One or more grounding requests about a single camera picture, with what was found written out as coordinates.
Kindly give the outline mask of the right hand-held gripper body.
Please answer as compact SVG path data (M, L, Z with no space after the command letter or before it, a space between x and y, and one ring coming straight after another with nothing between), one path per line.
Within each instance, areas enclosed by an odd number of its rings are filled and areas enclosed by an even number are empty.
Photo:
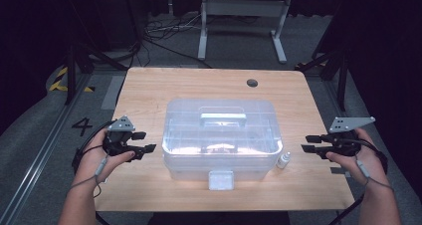
M320 136L320 140L330 143L330 146L321 147L319 156L326 157L328 152L334 152L343 156L355 156L362 146L372 147L372 144L364 139L359 139L355 129L375 122L373 116L369 117L339 117L337 116L328 134Z

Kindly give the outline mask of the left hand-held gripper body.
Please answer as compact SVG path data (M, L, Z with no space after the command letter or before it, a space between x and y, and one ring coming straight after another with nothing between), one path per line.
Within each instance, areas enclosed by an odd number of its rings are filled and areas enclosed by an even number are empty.
M103 149L110 156L116 156L136 148L128 145L127 142L135 131L135 126L130 119L124 115L118 119L109 121L106 125L106 135L103 141Z

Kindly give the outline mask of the small white bottle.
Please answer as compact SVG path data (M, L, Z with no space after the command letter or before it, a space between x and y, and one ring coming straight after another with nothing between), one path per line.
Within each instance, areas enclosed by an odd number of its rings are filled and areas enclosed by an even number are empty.
M282 154L277 161L277 167L280 169L284 169L287 166L287 164L290 162L290 159L291 159L291 153L289 151Z

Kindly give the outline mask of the clear plastic storage box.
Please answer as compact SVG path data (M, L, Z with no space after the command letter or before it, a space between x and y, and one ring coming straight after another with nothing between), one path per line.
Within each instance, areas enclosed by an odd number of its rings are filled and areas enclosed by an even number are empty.
M283 142L269 101L175 99L167 105L162 149L172 178L222 191L263 179Z

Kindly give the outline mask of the person's right hand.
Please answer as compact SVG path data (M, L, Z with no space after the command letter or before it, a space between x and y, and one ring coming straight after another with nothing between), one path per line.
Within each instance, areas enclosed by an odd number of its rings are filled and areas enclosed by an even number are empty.
M382 163L376 152L363 146L354 156L344 156L334 152L328 152L326 157L345 168L351 177L362 185L370 183L389 186L388 178L384 172Z

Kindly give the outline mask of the person's left hand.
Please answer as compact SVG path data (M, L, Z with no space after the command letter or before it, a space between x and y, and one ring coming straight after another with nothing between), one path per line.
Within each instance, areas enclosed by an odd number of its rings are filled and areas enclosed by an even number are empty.
M88 143L84 150L79 168L72 183L93 179L98 185L104 182L115 168L134 157L133 151L116 156L109 156L103 150L106 129L100 130Z

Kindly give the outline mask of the black metal stand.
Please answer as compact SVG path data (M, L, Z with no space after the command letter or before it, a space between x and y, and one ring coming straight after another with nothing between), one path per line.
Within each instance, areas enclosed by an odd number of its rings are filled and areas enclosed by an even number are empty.
M316 66L325 64L319 72L319 77L323 81L331 81L335 75L338 75L336 101L339 108L345 111L345 87L347 79L347 50L336 50L316 57L308 63L298 63L295 70L306 72Z
M87 44L81 42L72 43L65 62L65 66L68 69L68 91L65 105L69 105L77 94L76 68L79 68L83 74L91 74L94 71L95 67L90 55L95 56L100 62L106 63L118 71L127 71L129 67L124 66L120 61L134 57L139 50L140 44L136 42L127 55L115 59Z

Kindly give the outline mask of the white metal stand frame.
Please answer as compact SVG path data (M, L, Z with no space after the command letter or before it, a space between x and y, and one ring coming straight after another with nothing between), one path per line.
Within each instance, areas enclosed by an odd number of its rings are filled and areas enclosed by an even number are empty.
M273 45L281 64L287 62L282 45L281 34L284 28L292 0L260 1L260 0L201 0L201 32L197 58L206 59L207 50L207 17L212 16L248 16L278 18L278 26L270 32Z

